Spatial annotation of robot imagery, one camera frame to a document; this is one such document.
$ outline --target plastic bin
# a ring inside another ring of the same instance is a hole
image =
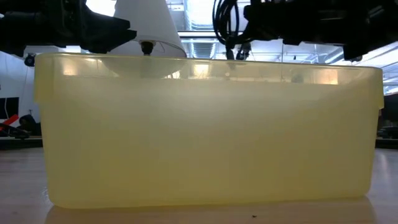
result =
[[[357,197],[371,181],[382,71],[42,54],[35,100],[61,207]]]

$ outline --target white wall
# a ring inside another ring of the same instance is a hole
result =
[[[39,107],[33,101],[33,81],[34,68],[27,67],[21,58],[0,52],[0,98],[19,97],[18,116],[29,114],[32,110],[32,116],[39,122]]]

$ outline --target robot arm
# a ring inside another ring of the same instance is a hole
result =
[[[251,0],[244,8],[248,25],[242,35],[228,28],[237,0],[215,4],[213,25],[228,48],[252,40],[283,39],[342,46],[352,60],[398,40],[395,0]]]
[[[129,21],[92,12],[86,0],[0,0],[0,14],[0,51],[20,57],[27,45],[105,54],[136,37]]]

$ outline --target white lamp shade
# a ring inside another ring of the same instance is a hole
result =
[[[155,43],[152,56],[186,57],[165,0],[118,0],[114,17],[130,21],[137,37],[111,51],[117,55],[143,55],[140,41]]]

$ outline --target table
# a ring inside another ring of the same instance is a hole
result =
[[[0,223],[398,223],[398,151],[376,150],[372,187],[363,198],[105,210],[54,207],[47,196],[42,148],[0,151]]]

